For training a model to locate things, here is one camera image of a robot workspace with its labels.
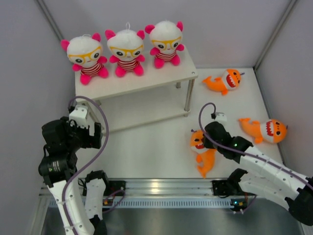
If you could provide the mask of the pink white plush with glasses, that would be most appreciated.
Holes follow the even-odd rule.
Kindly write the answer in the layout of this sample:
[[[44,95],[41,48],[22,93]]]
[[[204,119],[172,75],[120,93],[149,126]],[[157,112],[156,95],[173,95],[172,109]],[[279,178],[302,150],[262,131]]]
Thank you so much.
[[[145,32],[149,35],[153,45],[150,55],[154,57],[155,68],[160,69],[167,62],[174,66],[180,64],[180,57],[177,52],[184,50],[184,45],[181,43],[183,29],[184,25],[181,21],[177,23],[161,21],[145,27]]]

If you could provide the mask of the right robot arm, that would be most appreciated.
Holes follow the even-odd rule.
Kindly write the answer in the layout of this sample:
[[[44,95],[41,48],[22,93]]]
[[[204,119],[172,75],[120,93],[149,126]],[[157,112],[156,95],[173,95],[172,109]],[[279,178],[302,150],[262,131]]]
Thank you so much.
[[[201,127],[203,144],[235,161],[238,177],[228,182],[233,194],[242,191],[266,198],[286,209],[297,221],[313,224],[313,179],[262,153],[243,137],[231,136],[217,121]]]

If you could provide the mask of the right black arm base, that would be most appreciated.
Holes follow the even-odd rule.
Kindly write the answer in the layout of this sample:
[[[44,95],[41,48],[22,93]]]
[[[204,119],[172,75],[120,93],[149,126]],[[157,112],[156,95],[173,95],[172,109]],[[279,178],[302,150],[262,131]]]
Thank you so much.
[[[221,198],[229,196],[253,196],[253,193],[243,191],[239,184],[229,180],[213,180],[213,194]]]

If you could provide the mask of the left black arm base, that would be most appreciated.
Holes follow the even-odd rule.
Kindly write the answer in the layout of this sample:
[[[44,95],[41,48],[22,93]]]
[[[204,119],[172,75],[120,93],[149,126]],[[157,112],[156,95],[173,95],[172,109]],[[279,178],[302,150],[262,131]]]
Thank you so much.
[[[123,180],[110,180],[106,189],[105,195],[108,196],[116,191],[124,190],[126,188],[126,181]]]

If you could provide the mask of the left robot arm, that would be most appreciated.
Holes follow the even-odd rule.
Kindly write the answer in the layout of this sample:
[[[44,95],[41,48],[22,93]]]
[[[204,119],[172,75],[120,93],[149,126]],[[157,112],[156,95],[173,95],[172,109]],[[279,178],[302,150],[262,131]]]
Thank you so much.
[[[67,235],[106,235],[107,226],[102,217],[103,195],[111,186],[104,171],[87,175],[85,202],[82,201],[78,181],[76,152],[80,148],[101,148],[101,124],[94,124],[94,134],[78,122],[62,117],[42,126],[46,142],[44,157],[38,172],[57,204]]]

